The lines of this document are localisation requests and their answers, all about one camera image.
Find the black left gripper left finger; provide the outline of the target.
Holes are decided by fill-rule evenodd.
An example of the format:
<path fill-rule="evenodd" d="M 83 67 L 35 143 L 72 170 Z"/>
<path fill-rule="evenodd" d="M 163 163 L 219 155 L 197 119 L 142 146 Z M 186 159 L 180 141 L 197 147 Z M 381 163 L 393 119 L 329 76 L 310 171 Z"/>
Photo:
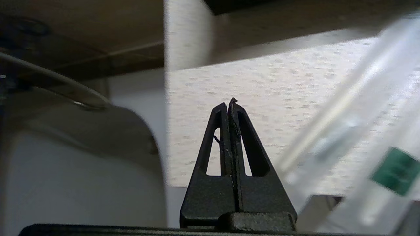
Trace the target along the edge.
<path fill-rule="evenodd" d="M 207 175 L 214 141 L 219 145 L 219 176 Z M 219 218 L 236 210 L 232 160 L 227 105 L 221 103 L 212 109 L 204 132 L 180 210 L 181 228 L 223 228 Z"/>

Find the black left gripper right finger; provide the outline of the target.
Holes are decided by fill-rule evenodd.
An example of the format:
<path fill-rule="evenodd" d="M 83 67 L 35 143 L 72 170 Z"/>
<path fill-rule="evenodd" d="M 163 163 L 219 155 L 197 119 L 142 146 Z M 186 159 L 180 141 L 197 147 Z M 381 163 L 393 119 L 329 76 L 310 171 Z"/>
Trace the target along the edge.
<path fill-rule="evenodd" d="M 233 230 L 295 230 L 296 211 L 245 109 L 228 108 L 235 212 Z"/>

